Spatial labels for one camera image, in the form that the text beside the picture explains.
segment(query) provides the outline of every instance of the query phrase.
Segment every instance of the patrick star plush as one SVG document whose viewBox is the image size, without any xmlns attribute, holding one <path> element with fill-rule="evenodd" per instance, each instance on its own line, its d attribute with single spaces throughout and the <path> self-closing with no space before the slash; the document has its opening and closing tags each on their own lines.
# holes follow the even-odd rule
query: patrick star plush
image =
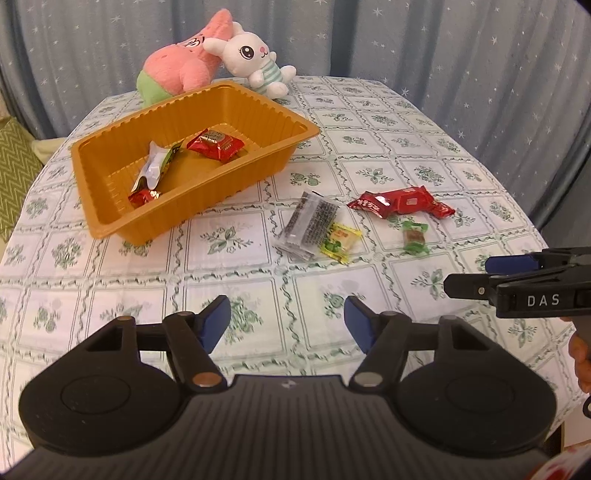
<svg viewBox="0 0 591 480">
<path fill-rule="evenodd" d="M 137 80 L 144 106 L 211 83 L 222 60 L 203 49 L 206 38 L 232 38 L 232 14 L 228 10 L 218 11 L 204 29 L 184 42 L 167 45 L 148 57 Z"/>
</svg>

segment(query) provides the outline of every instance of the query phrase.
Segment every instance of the checkered tablecloth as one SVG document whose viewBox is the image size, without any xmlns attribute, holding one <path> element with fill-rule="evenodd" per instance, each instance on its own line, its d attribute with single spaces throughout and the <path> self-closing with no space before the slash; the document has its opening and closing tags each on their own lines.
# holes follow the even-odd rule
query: checkered tablecloth
<svg viewBox="0 0 591 480">
<path fill-rule="evenodd" d="M 520 254 L 544 241 L 499 182 L 406 99 L 379 82 L 297 77 L 280 102 L 315 122 L 286 168 L 142 247 L 90 237 L 69 147 L 141 107 L 137 93 L 105 99 L 72 132 L 34 183 L 0 267 L 0 426 L 8 467 L 30 448 L 18 397 L 35 374 L 113 317 L 159 322 L 199 311 L 218 294 L 232 323 L 214 351 L 235 374 L 328 374 L 348 380 L 362 354 L 343 324 L 355 294 L 375 311 L 421 322 L 457 314 L 543 376 L 558 399 L 557 422 L 580 404 L 567 354 L 570 325 L 557 319 L 499 320 L 488 304 L 448 299 L 443 279 L 483 271 L 490 255 Z M 304 189 L 344 202 L 365 190 L 425 185 L 456 209 L 437 221 L 418 213 L 382 220 L 343 208 L 363 232 L 348 266 L 300 262 L 273 247 Z M 431 254 L 401 249 L 401 222 L 429 225 Z M 162 355 L 142 354 L 168 370 Z M 431 358 L 410 355 L 407 369 Z"/>
</svg>

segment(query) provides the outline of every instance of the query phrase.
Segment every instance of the orange plastic tray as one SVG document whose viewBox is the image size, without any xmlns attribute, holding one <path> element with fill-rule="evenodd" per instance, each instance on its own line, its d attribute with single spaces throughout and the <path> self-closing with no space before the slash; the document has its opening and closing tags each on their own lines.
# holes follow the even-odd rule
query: orange plastic tray
<svg viewBox="0 0 591 480">
<path fill-rule="evenodd" d="M 184 148 L 159 182 L 160 198 L 134 209 L 131 187 L 148 155 L 212 128 L 240 138 L 239 158 L 222 165 Z M 142 245 L 223 199 L 281 171 L 318 127 L 226 80 L 158 103 L 83 138 L 72 147 L 74 174 L 90 234 L 113 233 Z"/>
</svg>

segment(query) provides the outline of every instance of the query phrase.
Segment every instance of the green cushion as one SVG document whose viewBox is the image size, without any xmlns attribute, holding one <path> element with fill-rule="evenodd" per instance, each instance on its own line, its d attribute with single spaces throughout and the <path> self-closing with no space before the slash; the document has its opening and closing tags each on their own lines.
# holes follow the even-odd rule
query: green cushion
<svg viewBox="0 0 591 480">
<path fill-rule="evenodd" d="M 0 120 L 0 238 L 8 242 L 22 204 L 43 164 L 33 153 L 30 134 L 16 119 Z"/>
</svg>

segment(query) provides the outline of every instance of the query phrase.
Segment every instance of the striped shirt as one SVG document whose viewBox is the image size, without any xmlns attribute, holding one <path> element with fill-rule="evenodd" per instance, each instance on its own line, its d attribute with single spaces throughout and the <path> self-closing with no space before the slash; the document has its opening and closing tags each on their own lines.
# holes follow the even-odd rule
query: striped shirt
<svg viewBox="0 0 591 480">
<path fill-rule="evenodd" d="M 270 60 L 263 68 L 262 68 L 262 77 L 265 79 L 265 83 L 263 83 L 259 88 L 255 88 L 254 91 L 256 93 L 260 93 L 261 95 L 265 95 L 267 91 L 267 85 L 272 82 L 282 82 L 283 75 L 281 75 L 281 70 L 277 66 L 277 63 Z"/>
</svg>

